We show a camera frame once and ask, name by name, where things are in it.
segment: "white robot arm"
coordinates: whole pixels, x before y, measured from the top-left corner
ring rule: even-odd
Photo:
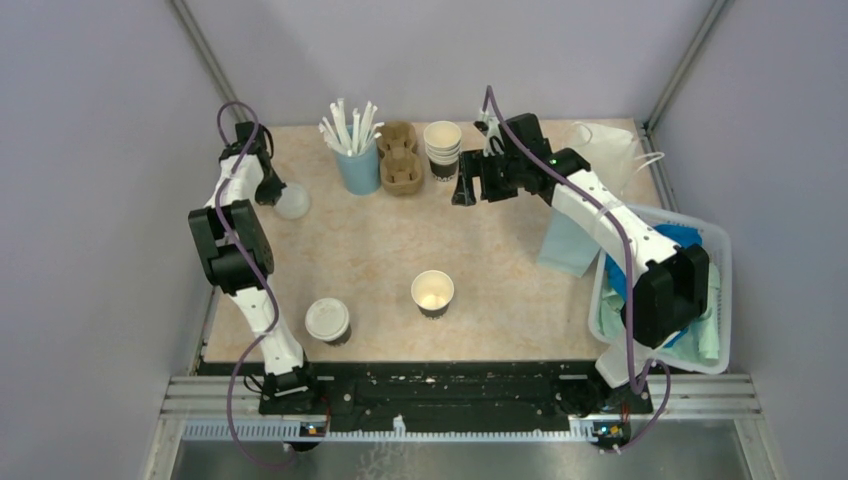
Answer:
[[[633,295],[626,300],[632,307],[633,328],[629,335],[620,335],[595,364],[603,381],[615,389],[630,378],[628,337],[633,342],[634,363],[642,365],[654,356],[656,349],[703,314],[709,256],[698,245],[684,249],[655,232],[609,192],[589,162],[574,150],[551,151],[535,115],[518,115],[505,123],[509,135],[505,134],[503,124],[481,114],[475,125],[486,135],[487,146],[462,153],[451,202],[464,206],[476,203],[473,177],[480,178],[480,198],[489,202],[516,197],[518,189],[523,188],[573,219],[618,265],[625,266],[624,243],[606,213],[616,218],[627,237],[633,261]],[[513,138],[521,141],[521,148]],[[585,195],[560,185],[524,149]]]
[[[276,208],[281,197],[284,201],[288,198],[284,192],[296,192],[296,195],[305,193],[299,187],[290,190],[277,177],[271,167],[264,135],[255,139],[238,170],[232,173],[252,129],[251,122],[236,125],[238,141],[228,145],[219,159],[221,175],[214,192],[217,193],[221,184],[229,179],[220,206],[227,222],[252,254],[265,280],[270,283],[274,270],[273,254],[253,211],[253,204],[273,205]],[[278,389],[279,393],[304,390],[306,387],[302,385],[303,382],[296,378],[305,362],[303,348],[289,330],[282,311],[279,312],[274,329],[268,331],[274,319],[271,297],[262,288],[241,253],[224,238],[223,228],[214,210],[216,193],[213,193],[204,208],[189,214],[189,226],[206,277],[213,285],[220,286],[223,293],[239,307],[254,336],[264,336],[259,346],[264,358],[265,373],[284,386],[285,391]]]
[[[228,157],[220,162],[221,176],[215,186],[215,192],[220,188],[225,178],[230,178],[227,190],[221,199],[221,206],[226,207],[238,201],[252,201],[255,198],[257,188],[264,178],[262,165],[256,155],[246,155],[234,175],[232,171],[238,154]],[[215,194],[206,203],[207,209],[215,207]],[[236,305],[238,305],[253,335],[263,335],[274,319],[274,310],[271,306],[271,298],[268,292],[259,286],[241,288],[232,293],[225,293]],[[289,330],[288,323],[281,311],[277,325],[259,343],[262,356],[265,359],[265,372],[274,375],[284,375],[292,372],[295,367],[303,366],[303,347],[295,340]]]

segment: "stack of paper cups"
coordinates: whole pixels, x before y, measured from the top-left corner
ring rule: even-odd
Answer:
[[[453,122],[433,122],[424,129],[427,159],[436,180],[447,182],[456,176],[461,142],[462,130]]]

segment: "lavender wall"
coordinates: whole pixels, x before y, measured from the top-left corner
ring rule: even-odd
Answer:
[[[0,10],[0,478],[137,478],[210,292],[219,100],[163,0]]]
[[[270,124],[337,96],[383,119],[505,112],[647,118],[712,0],[187,0],[237,94]]]
[[[792,478],[844,478],[848,2],[736,2],[659,140],[681,209],[733,240],[732,361]]]

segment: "white cup lid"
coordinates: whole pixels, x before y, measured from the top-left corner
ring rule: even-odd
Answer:
[[[306,311],[306,330],[324,342],[331,342],[347,331],[350,313],[340,300],[322,298]]]

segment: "table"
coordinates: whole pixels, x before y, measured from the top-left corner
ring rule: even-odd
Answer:
[[[632,119],[591,122],[636,134]],[[574,138],[574,123],[541,122],[553,150]],[[425,126],[415,124],[421,145]],[[463,149],[482,148],[473,125],[460,126]],[[605,350],[587,327],[594,267],[576,278],[536,264],[552,212],[540,198],[522,191],[499,203],[452,206],[456,182],[435,181],[425,159],[427,178],[417,194],[393,197],[380,189],[356,197],[344,189],[315,126],[270,131],[277,173],[302,184],[312,198],[309,213],[293,221],[268,207],[256,209],[274,251],[271,287],[310,360],[591,359]],[[639,165],[593,168],[616,191]],[[649,169],[633,178],[623,198],[659,206]],[[430,269],[445,271],[456,285],[448,314],[439,320],[422,317],[410,296],[412,280]],[[306,310],[322,297],[338,298],[350,310],[353,336],[343,346],[328,346],[306,331]],[[221,296],[213,308],[204,360],[234,362],[253,335],[228,298]],[[257,348],[248,360],[261,358]]]

